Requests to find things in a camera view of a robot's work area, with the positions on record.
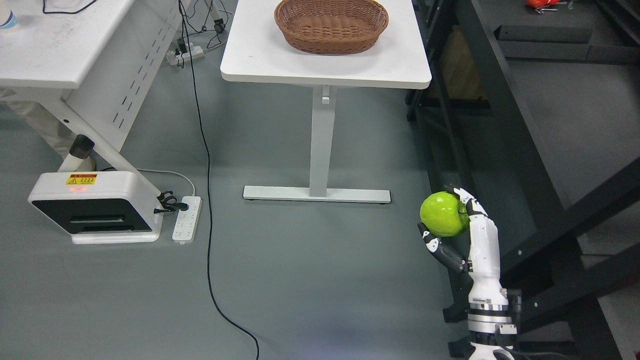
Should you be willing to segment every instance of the water bottle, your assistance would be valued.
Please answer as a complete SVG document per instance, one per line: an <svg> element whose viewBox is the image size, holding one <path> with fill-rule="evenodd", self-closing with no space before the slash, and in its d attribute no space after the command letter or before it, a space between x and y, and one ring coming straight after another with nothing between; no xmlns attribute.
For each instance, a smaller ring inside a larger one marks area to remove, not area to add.
<svg viewBox="0 0 640 360"><path fill-rule="evenodd" d="M18 24L15 14L5 0L0 0L0 33L8 29L15 29Z"/></svg>

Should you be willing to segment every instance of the warning label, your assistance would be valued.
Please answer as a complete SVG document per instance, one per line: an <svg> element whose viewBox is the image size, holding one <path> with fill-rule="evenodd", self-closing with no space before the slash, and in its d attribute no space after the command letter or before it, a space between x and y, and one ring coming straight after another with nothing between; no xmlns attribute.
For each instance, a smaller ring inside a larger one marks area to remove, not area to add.
<svg viewBox="0 0 640 360"><path fill-rule="evenodd" d="M67 179L67 185L93 185L98 174L71 174Z"/></svg>

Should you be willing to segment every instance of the brown basket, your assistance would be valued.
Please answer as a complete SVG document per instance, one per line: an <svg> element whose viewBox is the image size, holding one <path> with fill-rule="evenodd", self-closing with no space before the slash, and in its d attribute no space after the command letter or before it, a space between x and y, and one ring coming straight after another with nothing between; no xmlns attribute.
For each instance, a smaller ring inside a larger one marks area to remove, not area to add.
<svg viewBox="0 0 640 360"><path fill-rule="evenodd" d="M312 54L361 53L389 22L375 0L282 0L273 16L289 45Z"/></svg>

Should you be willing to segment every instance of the white power strip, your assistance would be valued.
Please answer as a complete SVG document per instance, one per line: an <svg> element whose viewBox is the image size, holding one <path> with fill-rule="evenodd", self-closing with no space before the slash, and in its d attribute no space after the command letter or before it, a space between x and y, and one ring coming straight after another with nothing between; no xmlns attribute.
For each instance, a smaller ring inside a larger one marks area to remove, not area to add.
<svg viewBox="0 0 640 360"><path fill-rule="evenodd" d="M178 211L178 219L173 228L173 240L180 245L190 243L196 234L198 217L200 216L200 205L202 198L199 196L185 196L182 202L189 205L186 211Z"/></svg>
<svg viewBox="0 0 640 360"><path fill-rule="evenodd" d="M194 46L192 42L189 43L190 52L184 54L177 54L174 50L166 52L166 62L171 66L183 65L184 63L204 57L204 51L199 45Z"/></svg>

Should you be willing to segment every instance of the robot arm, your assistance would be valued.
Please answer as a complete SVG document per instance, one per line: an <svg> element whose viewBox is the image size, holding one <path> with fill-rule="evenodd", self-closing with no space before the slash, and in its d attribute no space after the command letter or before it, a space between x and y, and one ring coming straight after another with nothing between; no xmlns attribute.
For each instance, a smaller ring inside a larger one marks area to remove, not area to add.
<svg viewBox="0 0 640 360"><path fill-rule="evenodd" d="M418 228L427 249L439 262L455 272L467 271L474 282L468 296L468 327L475 351L469 360L513 359L509 352L498 346L495 338L496 334L517 333L508 313L506 290L500 284L498 229L468 191L453 185L445 189L467 209L471 245L468 260L430 233L423 223L419 223Z"/></svg>
<svg viewBox="0 0 640 360"><path fill-rule="evenodd" d="M506 291L500 285L500 247L498 228L478 200L468 191L455 186L445 188L465 205L469 215L469 276L474 286L469 293L472 308L501 310L509 305Z"/></svg>

